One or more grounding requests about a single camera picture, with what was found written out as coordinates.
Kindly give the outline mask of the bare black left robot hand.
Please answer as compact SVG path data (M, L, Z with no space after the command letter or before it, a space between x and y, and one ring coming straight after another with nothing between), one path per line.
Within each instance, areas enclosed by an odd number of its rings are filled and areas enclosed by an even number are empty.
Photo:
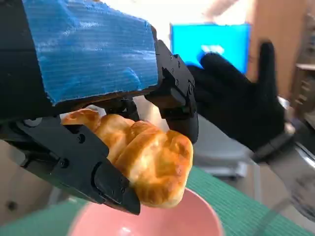
M131 183L108 146L60 116L89 105L136 118L142 95L170 129L195 143L194 78L147 21L92 0L0 3L0 138L13 161L52 185L134 215Z

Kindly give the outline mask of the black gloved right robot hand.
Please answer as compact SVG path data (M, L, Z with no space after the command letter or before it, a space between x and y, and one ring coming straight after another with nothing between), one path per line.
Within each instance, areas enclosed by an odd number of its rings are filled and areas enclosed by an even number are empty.
M260 45L256 82L216 53L202 54L200 64L188 65L200 115L252 151L284 132L271 41Z

